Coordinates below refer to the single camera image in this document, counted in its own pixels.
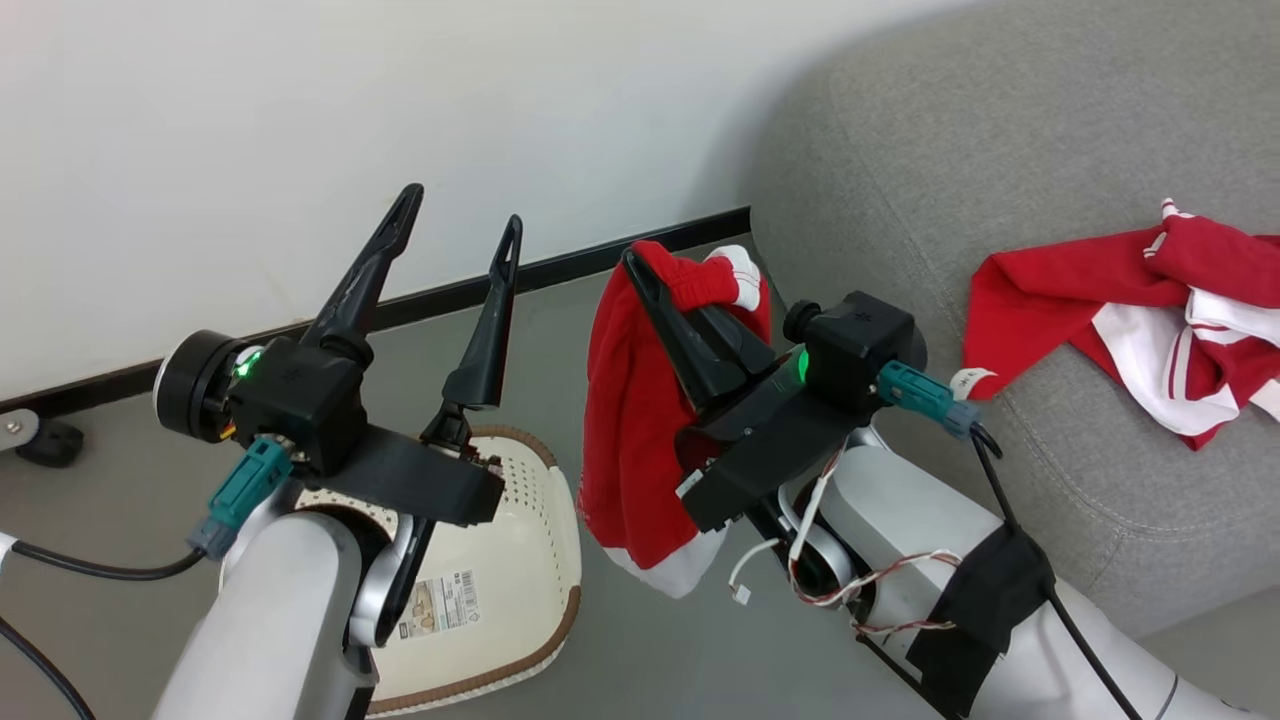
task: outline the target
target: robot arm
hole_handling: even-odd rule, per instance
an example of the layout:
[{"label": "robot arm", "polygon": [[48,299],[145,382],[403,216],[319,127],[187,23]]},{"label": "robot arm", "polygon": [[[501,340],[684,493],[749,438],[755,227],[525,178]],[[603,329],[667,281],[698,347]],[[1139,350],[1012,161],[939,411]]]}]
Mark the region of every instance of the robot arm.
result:
[{"label": "robot arm", "polygon": [[[732,315],[682,316],[643,259],[623,263],[698,410],[676,437],[694,524],[746,518],[799,598],[844,606],[861,644],[941,716],[1243,720],[1056,580],[1004,497],[977,406],[924,375],[910,314],[860,292],[826,311],[800,302],[785,332],[803,345],[762,357]],[[1005,518],[893,455],[870,428],[888,406],[972,441]],[[803,520],[796,489],[812,491]]]},{"label": "robot arm", "polygon": [[[503,482],[470,445],[463,411],[497,407],[502,397],[518,217],[495,252],[471,343],[421,437],[370,424],[360,398],[374,360],[365,336],[421,200],[421,186],[404,188],[297,341],[255,346],[201,331],[165,360],[154,391],[161,424],[206,442],[234,439],[246,456],[188,538],[209,559],[225,559],[225,583],[157,720],[364,717],[378,682],[370,648],[403,614],[435,524],[493,519]],[[292,512],[303,486],[397,511],[397,536],[346,507]]]}]

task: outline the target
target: caster wheel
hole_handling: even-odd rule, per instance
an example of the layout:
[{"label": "caster wheel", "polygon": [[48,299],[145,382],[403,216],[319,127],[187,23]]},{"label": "caster wheel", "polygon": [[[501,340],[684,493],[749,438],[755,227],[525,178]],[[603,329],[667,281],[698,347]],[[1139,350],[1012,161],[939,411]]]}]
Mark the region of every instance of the caster wheel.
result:
[{"label": "caster wheel", "polygon": [[84,433],[61,420],[41,418],[31,442],[18,447],[18,457],[45,468],[67,468],[84,447]]}]

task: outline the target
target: teal connector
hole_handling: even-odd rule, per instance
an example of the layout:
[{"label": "teal connector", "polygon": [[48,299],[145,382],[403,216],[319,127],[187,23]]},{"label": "teal connector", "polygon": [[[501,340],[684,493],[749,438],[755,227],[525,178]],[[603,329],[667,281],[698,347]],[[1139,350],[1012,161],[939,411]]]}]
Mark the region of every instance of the teal connector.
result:
[{"label": "teal connector", "polygon": [[293,462],[280,443],[265,437],[253,441],[223,487],[209,500],[209,516],[187,537],[187,544],[204,550],[210,560],[221,560],[250,512],[292,471]]},{"label": "teal connector", "polygon": [[977,405],[957,401],[950,387],[897,360],[881,369],[878,393],[884,402],[919,413],[960,439],[969,437],[982,414]]}]

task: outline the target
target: black baseboard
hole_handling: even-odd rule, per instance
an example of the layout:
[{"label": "black baseboard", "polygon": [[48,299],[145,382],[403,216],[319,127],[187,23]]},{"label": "black baseboard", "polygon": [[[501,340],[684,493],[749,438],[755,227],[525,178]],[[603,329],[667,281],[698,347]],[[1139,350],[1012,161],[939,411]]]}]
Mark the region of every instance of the black baseboard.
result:
[{"label": "black baseboard", "polygon": [[[667,250],[677,252],[698,247],[699,245],[728,240],[750,232],[750,229],[749,210],[740,208],[666,229],[625,237],[577,252],[524,265],[520,268],[517,290],[527,292],[594,275],[595,273],[603,273],[617,265],[622,258],[622,251],[637,240],[654,240],[660,242]],[[374,329],[385,331],[417,320],[475,307],[484,302],[488,291],[489,278],[480,275],[443,287],[384,300],[378,305],[378,313],[374,315]],[[246,340],[261,343],[282,334],[301,337],[305,329],[306,324],[291,325],[259,333]],[[151,392],[151,386],[155,382],[159,369],[160,360],[152,360],[151,363],[133,365],[132,368],[124,368],[114,373],[35,392],[24,397],[0,402],[0,413],[26,407],[41,416],[56,418],[87,410],[105,402],[115,402],[116,400]]]}]

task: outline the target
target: black cable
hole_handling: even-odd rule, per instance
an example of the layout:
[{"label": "black cable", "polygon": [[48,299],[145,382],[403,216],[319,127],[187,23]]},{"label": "black cable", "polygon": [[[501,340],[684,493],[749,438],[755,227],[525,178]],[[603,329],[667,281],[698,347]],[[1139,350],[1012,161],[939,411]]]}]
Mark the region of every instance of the black cable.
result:
[{"label": "black cable", "polygon": [[61,568],[63,570],[70,570],[72,573],[90,575],[92,578],[104,578],[108,580],[125,580],[134,583],[145,583],[150,580],[163,580],[165,578],[172,578],[174,575],[189,570],[205,557],[204,550],[192,550],[191,555],[183,557],[177,562],[173,562],[170,565],[164,565],[161,568],[115,568],[113,565],[99,565],[97,562],[78,560],[76,557],[70,557],[60,552],[54,552],[51,550],[45,550],[40,546],[35,546],[23,541],[13,543],[13,547],[10,550],[13,550],[13,552],[18,555],[22,555],[23,557],[38,560],[40,562],[44,562],[46,565],[52,565],[54,568]]},{"label": "black cable", "polygon": [[1066,611],[1066,606],[1062,605],[1062,598],[1057,597],[1057,591],[1053,589],[1053,585],[1050,584],[1046,587],[1044,593],[1048,594],[1048,603],[1053,606],[1053,611],[1057,612],[1057,618],[1062,620],[1064,625],[1066,625],[1066,632],[1070,633],[1071,639],[1075,641],[1076,647],[1080,648],[1080,653],[1083,653],[1084,659],[1089,661],[1089,666],[1093,667],[1094,673],[1097,673],[1102,684],[1107,687],[1107,691],[1111,693],[1111,697],[1116,700],[1116,705],[1120,706],[1120,710],[1124,711],[1129,720],[1142,720],[1142,715],[1138,715],[1138,710],[1129,702],[1129,698],[1125,697],[1124,691],[1121,691],[1120,685],[1116,684],[1111,673],[1107,673],[1106,666],[1102,665],[1102,660],[1100,660],[1093,652],[1093,648],[1089,647],[1089,641],[1084,639],[1084,633],[1075,626],[1075,620],[1071,619],[1071,615]]},{"label": "black cable", "polygon": [[[973,448],[978,451],[978,461],[982,462],[982,471],[987,474],[987,482],[991,483],[991,492],[996,493],[996,502],[1000,503],[1000,512],[1005,516],[1005,524],[1014,530],[1020,530],[1021,527],[1018,524],[1018,518],[1014,516],[1014,507],[1009,503],[1009,497],[1005,496],[1005,488],[1000,484],[1000,479],[996,478],[996,466],[991,464],[991,456],[987,455],[987,443],[983,442],[977,428],[982,428],[982,425],[975,425],[973,432]],[[986,428],[982,432],[989,437]]]},{"label": "black cable", "polygon": [[[1005,496],[1005,488],[1000,484],[1000,478],[996,475],[996,468],[991,462],[991,457],[987,455],[988,443],[993,445],[995,439],[991,433],[987,432],[980,424],[975,424],[973,429],[973,447],[978,451],[978,461],[982,462],[982,470],[987,474],[987,482],[991,483],[991,491],[996,495],[996,502],[1000,503],[1000,511],[1005,515],[1005,524],[1015,533],[1021,533],[1023,529],[1018,524],[1018,519],[1014,518],[1014,509],[1009,505],[1009,497]],[[1075,625],[1075,620],[1071,619],[1071,614],[1066,611],[1066,606],[1062,605],[1062,598],[1057,596],[1057,589],[1053,587],[1053,578],[1050,575],[1046,587],[1042,588],[1044,594],[1048,597],[1048,603],[1053,607],[1053,612],[1057,614],[1059,620],[1066,628],[1066,633],[1071,635],[1075,641],[1075,646],[1080,648],[1080,653],[1084,655],[1084,660],[1089,662],[1093,667],[1093,673],[1097,674],[1102,684],[1106,685],[1107,692],[1115,698],[1116,705],[1124,711],[1129,720],[1142,720],[1142,715],[1134,708],[1129,698],[1125,697],[1124,691],[1116,684],[1115,678],[1111,673],[1107,673],[1102,660],[1098,659],[1097,653],[1093,652],[1093,647],[1089,646],[1089,641],[1084,638],[1084,633],[1080,628]]]},{"label": "black cable", "polygon": [[88,703],[84,702],[84,698],[76,689],[76,685],[67,679],[67,675],[63,675],[63,671],[59,670],[44,652],[40,652],[36,646],[31,644],[31,641],[24,638],[22,633],[6,623],[4,618],[0,618],[0,637],[12,642],[14,647],[18,648],[18,652],[27,656],[27,660],[29,660],[36,667],[40,669],[41,673],[45,674],[46,678],[49,678],[49,682],[58,688],[58,692],[63,693],[67,702],[72,703],[72,708],[76,710],[76,715],[79,716],[81,720],[95,720],[93,711],[88,708]]}]

